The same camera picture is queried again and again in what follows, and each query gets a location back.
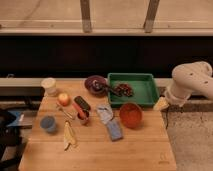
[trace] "yellow object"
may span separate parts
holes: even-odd
[[[169,103],[166,101],[165,97],[160,97],[157,103],[154,105],[153,109],[160,111],[169,107]]]
[[[69,121],[66,121],[64,125],[64,150],[67,150],[69,145],[77,147],[77,139]]]

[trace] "white cup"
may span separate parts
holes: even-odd
[[[54,78],[43,79],[41,82],[41,86],[45,89],[45,93],[48,96],[57,95],[56,80]]]

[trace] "green object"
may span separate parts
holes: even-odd
[[[133,96],[118,97],[108,93],[108,100],[113,108],[124,103],[133,102],[142,107],[152,107],[159,99],[159,93],[152,74],[144,73],[109,73],[108,84],[115,87],[118,84],[129,84],[133,89]]]

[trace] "gray cup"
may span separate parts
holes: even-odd
[[[45,116],[40,122],[41,128],[47,133],[54,133],[56,131],[55,118],[53,116]]]

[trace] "red bowl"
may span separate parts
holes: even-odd
[[[125,103],[120,108],[121,123],[127,128],[137,128],[141,125],[142,110],[135,103]]]

